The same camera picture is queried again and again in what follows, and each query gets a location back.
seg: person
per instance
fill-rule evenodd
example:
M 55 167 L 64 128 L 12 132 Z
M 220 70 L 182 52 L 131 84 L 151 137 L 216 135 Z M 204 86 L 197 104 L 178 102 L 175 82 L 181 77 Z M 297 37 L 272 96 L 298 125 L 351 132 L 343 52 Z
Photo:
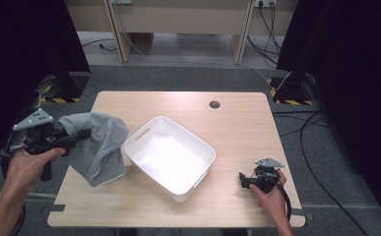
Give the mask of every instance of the person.
M 30 155 L 24 149 L 16 150 L 7 172 L 7 178 L 0 191 L 0 236 L 12 233 L 20 215 L 28 193 L 35 187 L 43 166 L 48 161 L 54 161 L 62 156 L 64 148 L 54 148 L 39 155 Z M 280 182 L 286 182 L 283 172 L 278 169 Z M 280 236 L 293 235 L 291 226 L 286 218 L 286 203 L 277 187 L 269 194 L 264 194 L 257 186 L 249 188 L 260 200 L 258 207 L 263 207 L 275 221 Z
M 280 182 L 284 186 L 286 183 L 286 177 L 281 169 L 278 169 L 277 171 L 280 175 Z M 275 186 L 270 193 L 264 194 L 257 186 L 253 184 L 250 184 L 249 188 L 258 196 L 258 199 L 260 200 L 257 206 L 263 207 L 274 220 L 279 235 L 294 235 L 286 216 L 286 202 L 280 190 Z
M 21 215 L 28 193 L 35 187 L 43 166 L 63 155 L 64 148 L 54 148 L 39 155 L 30 155 L 24 149 L 16 150 L 0 191 L 0 236 L 12 233 Z

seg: yellow and black hazard tape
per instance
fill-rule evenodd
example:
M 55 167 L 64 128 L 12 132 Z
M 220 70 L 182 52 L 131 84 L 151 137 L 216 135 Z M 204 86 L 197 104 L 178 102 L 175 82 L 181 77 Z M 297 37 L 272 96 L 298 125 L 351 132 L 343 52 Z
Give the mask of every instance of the yellow and black hazard tape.
M 68 103 L 79 102 L 79 98 L 43 97 L 41 102 Z
M 268 79 L 267 82 L 270 85 L 272 82 L 272 79 Z M 279 92 L 276 90 L 276 88 L 271 88 L 271 97 L 273 98 L 273 102 L 277 104 L 313 105 L 313 102 L 307 97 L 306 94 L 304 95 L 303 99 L 280 99 Z

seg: light wood tabletop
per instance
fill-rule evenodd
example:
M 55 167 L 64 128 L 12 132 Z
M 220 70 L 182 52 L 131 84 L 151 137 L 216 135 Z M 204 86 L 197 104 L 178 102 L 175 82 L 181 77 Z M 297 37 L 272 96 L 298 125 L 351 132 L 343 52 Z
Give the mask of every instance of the light wood tabletop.
M 210 107 L 217 101 L 219 108 Z M 91 187 L 69 167 L 55 200 L 51 226 L 59 227 L 270 227 L 270 216 L 256 207 L 257 197 L 242 189 L 238 173 L 251 176 L 255 161 L 283 163 L 292 208 L 301 209 L 266 95 L 260 92 L 103 91 L 93 112 L 122 119 L 129 137 L 157 116 L 165 116 L 211 146 L 216 159 L 208 176 L 184 203 L 175 202 L 132 165 L 127 172 Z M 293 227 L 303 215 L 292 215 Z

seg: black curtain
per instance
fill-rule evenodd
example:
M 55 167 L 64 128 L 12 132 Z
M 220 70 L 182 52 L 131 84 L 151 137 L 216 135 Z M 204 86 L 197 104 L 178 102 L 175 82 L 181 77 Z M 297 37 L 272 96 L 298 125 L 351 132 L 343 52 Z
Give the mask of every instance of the black curtain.
M 381 2 L 299 0 L 278 68 L 314 76 L 352 163 L 381 206 Z
M 0 148 L 42 79 L 89 71 L 63 0 L 0 1 Z

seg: gray carpet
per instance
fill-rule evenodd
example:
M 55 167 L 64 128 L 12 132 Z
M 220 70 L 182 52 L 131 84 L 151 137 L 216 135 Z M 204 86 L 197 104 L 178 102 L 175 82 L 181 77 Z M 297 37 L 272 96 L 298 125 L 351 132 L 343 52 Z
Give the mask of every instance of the gray carpet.
M 92 73 L 78 103 L 43 103 L 42 109 L 59 118 L 62 115 L 89 112 L 96 95 L 102 90 L 194 90 L 264 92 L 273 112 L 318 110 L 319 106 L 275 104 L 267 83 L 250 69 L 214 69 L 179 67 L 109 67 L 91 66 Z M 266 78 L 284 72 L 262 71 Z M 306 214 L 306 225 L 294 229 L 296 235 L 361 235 L 358 228 L 322 190 L 312 177 L 300 148 L 299 132 L 310 113 L 276 114 L 286 158 Z M 323 112 L 303 133 L 303 146 L 315 175 L 357 220 L 368 235 L 381 235 L 381 208 L 365 182 L 349 166 L 342 142 Z M 53 164 L 53 179 L 39 182 L 35 192 L 44 194 L 27 202 L 27 219 L 20 235 L 112 235 L 110 229 L 52 228 L 47 225 L 48 211 L 67 170 L 66 160 Z M 0 188 L 3 178 L 0 169 Z M 277 235 L 275 229 L 253 229 L 253 235 Z

